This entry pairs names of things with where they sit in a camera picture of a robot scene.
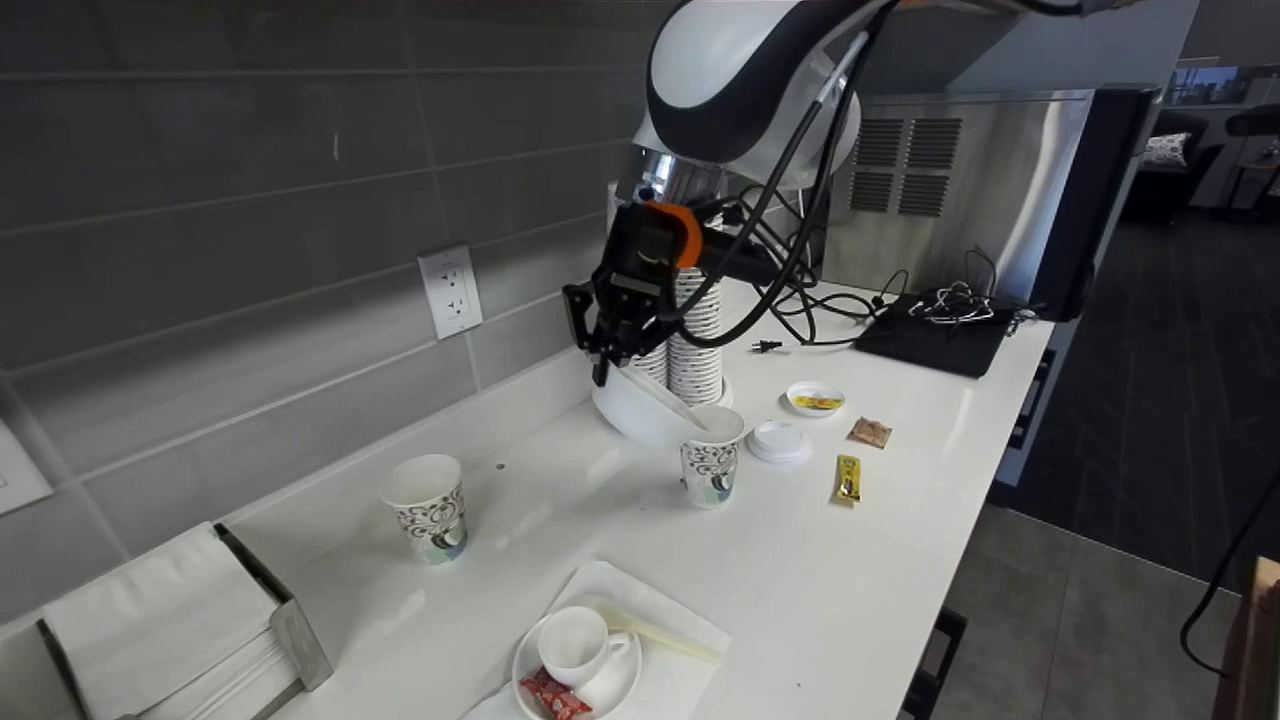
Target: electrical outlet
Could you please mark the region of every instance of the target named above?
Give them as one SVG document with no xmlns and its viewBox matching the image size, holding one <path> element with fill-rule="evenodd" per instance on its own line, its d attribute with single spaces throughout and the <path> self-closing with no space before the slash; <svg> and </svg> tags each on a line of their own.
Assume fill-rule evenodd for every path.
<svg viewBox="0 0 1280 720">
<path fill-rule="evenodd" d="M 419 256 L 417 267 L 426 274 L 437 338 L 457 338 L 486 322 L 469 247 Z"/>
</svg>

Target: small yellow item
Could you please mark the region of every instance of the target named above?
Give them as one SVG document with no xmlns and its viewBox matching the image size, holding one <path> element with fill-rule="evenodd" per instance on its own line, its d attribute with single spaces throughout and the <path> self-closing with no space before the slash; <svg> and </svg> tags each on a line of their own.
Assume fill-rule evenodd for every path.
<svg viewBox="0 0 1280 720">
<path fill-rule="evenodd" d="M 857 440 L 857 445 L 873 445 L 873 450 L 886 450 L 886 445 L 888 445 L 888 436 L 894 436 L 894 428 L 888 428 L 888 425 L 881 425 L 881 422 L 869 422 L 869 418 L 862 418 L 862 422 L 854 425 L 854 431 L 848 431 L 848 440 Z"/>
<path fill-rule="evenodd" d="M 836 457 L 834 504 L 854 508 L 864 501 L 864 465 L 857 457 Z"/>
<path fill-rule="evenodd" d="M 836 413 L 844 405 L 844 398 L 795 398 L 795 410 L 808 413 Z"/>
</svg>

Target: white plate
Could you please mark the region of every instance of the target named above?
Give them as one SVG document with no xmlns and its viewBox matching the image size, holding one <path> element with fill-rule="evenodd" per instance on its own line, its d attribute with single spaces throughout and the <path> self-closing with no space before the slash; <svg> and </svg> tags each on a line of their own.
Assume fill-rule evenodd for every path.
<svg viewBox="0 0 1280 720">
<path fill-rule="evenodd" d="M 526 695 L 526 690 L 521 690 L 521 681 L 526 677 L 531 677 L 538 668 L 545 668 L 542 664 L 542 658 L 538 658 L 538 633 L 545 629 L 545 619 L 538 619 L 526 638 L 521 638 L 521 645 L 516 645 L 516 653 L 511 653 L 511 695 L 516 695 L 516 705 L 521 705 L 521 711 L 529 717 L 529 720 L 548 720 L 529 695 Z M 610 705 L 610 710 L 594 710 L 595 711 L 595 720 L 610 720 L 610 711 L 616 711 L 628 695 L 632 695 L 632 690 L 637 690 L 637 681 L 639 681 L 639 664 L 643 664 L 643 648 L 639 648 L 639 638 L 632 638 L 632 677 L 628 677 L 628 683 L 626 683 L 626 694 L 616 694 L 616 702 Z"/>
<path fill-rule="evenodd" d="M 788 410 L 795 418 L 841 418 L 844 413 L 844 392 L 836 383 L 800 381 L 800 383 L 788 390 Z"/>
<path fill-rule="evenodd" d="M 750 436 L 750 453 L 759 457 L 766 465 L 806 465 L 814 457 L 814 445 L 794 425 L 759 425 Z"/>
</svg>

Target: white cup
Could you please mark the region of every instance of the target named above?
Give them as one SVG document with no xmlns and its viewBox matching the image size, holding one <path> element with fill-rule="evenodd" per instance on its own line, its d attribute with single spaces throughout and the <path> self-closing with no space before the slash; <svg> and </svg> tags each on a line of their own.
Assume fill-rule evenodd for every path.
<svg viewBox="0 0 1280 720">
<path fill-rule="evenodd" d="M 681 487 L 697 508 L 720 508 L 732 496 L 750 422 L 732 410 L 693 410 L 700 431 L 681 445 Z"/>
<path fill-rule="evenodd" d="M 595 711 L 619 705 L 637 671 L 637 638 L 613 638 L 605 617 L 594 610 L 561 610 L 545 617 L 531 645 L 548 677 Z"/>
<path fill-rule="evenodd" d="M 426 564 L 447 564 L 469 549 L 460 486 L 457 457 L 411 457 L 392 470 L 386 504 Z"/>
</svg>

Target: white napkin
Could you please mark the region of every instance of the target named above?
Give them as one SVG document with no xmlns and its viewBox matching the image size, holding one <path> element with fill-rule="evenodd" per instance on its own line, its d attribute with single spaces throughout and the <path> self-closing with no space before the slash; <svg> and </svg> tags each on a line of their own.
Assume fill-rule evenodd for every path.
<svg viewBox="0 0 1280 720">
<path fill-rule="evenodd" d="M 579 604 L 579 601 L 610 601 L 632 617 L 643 617 L 658 629 L 670 629 L 681 642 L 693 642 L 718 660 L 704 658 L 684 658 L 663 645 L 643 645 L 643 664 L 637 690 L 626 695 L 610 720 L 689 720 L 697 705 L 704 702 L 707 683 L 720 671 L 720 658 L 727 653 L 727 638 L 697 617 L 693 610 L 677 604 L 673 596 L 658 591 L 653 585 L 605 564 L 588 562 L 584 568 L 572 572 L 564 591 L 555 596 L 553 610 Z M 526 720 L 511 683 L 480 702 L 465 720 Z"/>
<path fill-rule="evenodd" d="M 267 633 L 278 601 L 202 524 L 45 610 L 87 717 L 141 717 Z"/>
<path fill-rule="evenodd" d="M 243 720 L 259 717 L 291 683 L 298 671 L 287 658 L 278 648 L 274 633 L 266 633 L 178 695 L 161 702 L 144 720 Z"/>
</svg>

